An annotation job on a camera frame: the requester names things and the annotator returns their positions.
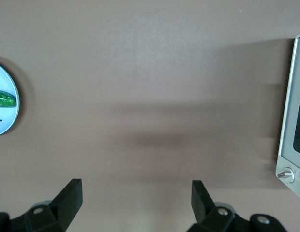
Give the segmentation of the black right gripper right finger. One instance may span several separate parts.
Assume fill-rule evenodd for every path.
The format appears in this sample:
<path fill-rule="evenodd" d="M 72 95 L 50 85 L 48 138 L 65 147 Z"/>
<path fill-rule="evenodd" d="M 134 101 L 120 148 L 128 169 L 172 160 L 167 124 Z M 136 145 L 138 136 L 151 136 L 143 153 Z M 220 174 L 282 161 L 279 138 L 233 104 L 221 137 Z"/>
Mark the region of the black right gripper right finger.
<path fill-rule="evenodd" d="M 192 181 L 191 206 L 196 218 L 189 232 L 285 232 L 276 218 L 253 214 L 249 220 L 240 217 L 228 204 L 215 203 L 200 180 Z"/>

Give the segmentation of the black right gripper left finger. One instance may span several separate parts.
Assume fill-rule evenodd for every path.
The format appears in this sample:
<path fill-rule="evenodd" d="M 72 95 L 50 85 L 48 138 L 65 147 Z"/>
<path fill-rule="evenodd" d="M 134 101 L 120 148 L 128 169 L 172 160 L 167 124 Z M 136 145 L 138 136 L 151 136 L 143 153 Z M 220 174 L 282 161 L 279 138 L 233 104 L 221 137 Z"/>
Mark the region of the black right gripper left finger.
<path fill-rule="evenodd" d="M 65 232 L 82 206 L 82 180 L 72 179 L 51 201 L 11 219 L 0 212 L 0 232 Z"/>

